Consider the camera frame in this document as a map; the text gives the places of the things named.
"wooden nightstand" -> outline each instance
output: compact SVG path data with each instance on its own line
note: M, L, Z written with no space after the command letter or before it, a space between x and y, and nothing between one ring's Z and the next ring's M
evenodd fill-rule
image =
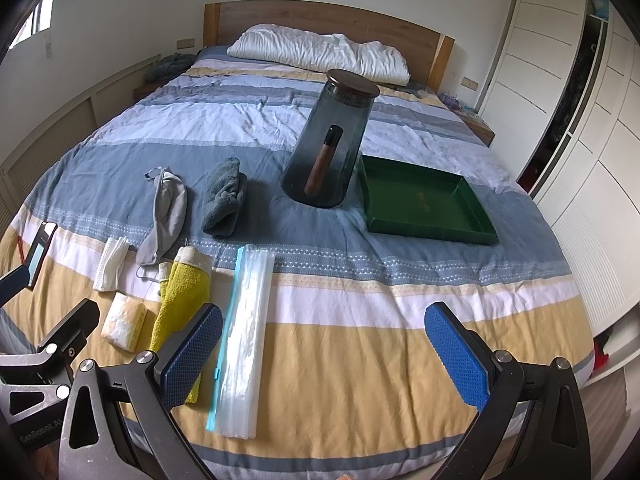
M152 94L161 86L166 85L169 81L171 81L171 77L163 77L162 79L158 79L157 81L153 81L152 83L147 83L145 85L139 86L138 88L133 89L133 102L137 103L140 99L144 99L146 96Z
M476 137L485 145L490 146L492 140L494 140L495 134L489 128L489 126L480 117L469 117L462 112L454 111L454 113L462 119L462 121L469 127L469 129L476 134Z

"blue gripper pad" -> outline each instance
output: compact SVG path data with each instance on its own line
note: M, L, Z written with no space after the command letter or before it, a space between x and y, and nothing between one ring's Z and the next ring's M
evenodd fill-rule
M489 399L486 371L436 304L424 311L424 331L462 400L482 411Z
M160 377L162 404L181 406L222 335L222 313L215 305L181 343Z

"smartphone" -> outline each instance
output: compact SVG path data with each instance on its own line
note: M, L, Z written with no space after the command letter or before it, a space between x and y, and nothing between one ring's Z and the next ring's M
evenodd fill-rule
M27 254L24 261L24 264L29 269L29 285L27 285L27 288L30 290L33 290L33 287L36 284L40 268L42 267L42 261L49 250L51 238L53 237L53 233L56 231L57 227L57 224L54 224L53 222L43 222L40 224L36 237L31 243L29 254Z

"wooden headboard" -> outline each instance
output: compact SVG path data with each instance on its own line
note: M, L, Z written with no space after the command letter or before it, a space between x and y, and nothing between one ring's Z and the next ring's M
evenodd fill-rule
M406 59L412 81L436 92L454 43L430 28L372 10L302 0L239 0L205 5L203 46L232 44L259 23L317 34L338 32L357 43L380 41L394 46Z

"red cord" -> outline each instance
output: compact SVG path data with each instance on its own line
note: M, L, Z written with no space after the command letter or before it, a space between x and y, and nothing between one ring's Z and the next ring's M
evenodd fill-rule
M18 251L20 251L20 262L24 265L24 250L22 248L22 237L18 235Z

